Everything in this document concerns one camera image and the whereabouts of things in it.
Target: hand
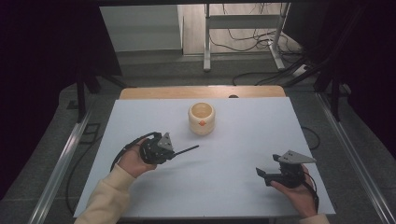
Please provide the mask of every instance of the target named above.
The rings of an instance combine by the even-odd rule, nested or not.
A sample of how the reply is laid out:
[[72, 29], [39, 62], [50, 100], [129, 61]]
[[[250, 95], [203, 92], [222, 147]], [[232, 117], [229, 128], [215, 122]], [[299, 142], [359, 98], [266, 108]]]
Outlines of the hand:
[[[312, 187], [311, 178], [307, 175], [308, 169], [306, 169], [304, 165], [302, 166], [304, 172], [306, 172], [305, 181]], [[297, 188], [289, 189], [275, 181], [271, 181], [271, 186], [284, 193], [289, 198], [302, 218], [312, 217], [318, 214], [315, 208], [314, 198], [305, 186], [300, 185]]]
[[138, 178], [143, 173], [150, 170], [155, 170], [155, 168], [157, 168], [157, 165], [144, 163], [140, 157], [140, 144], [142, 144], [145, 140], [146, 139], [142, 139], [136, 145], [129, 148], [128, 151], [123, 154], [118, 163], [119, 167], [124, 169], [134, 178]]

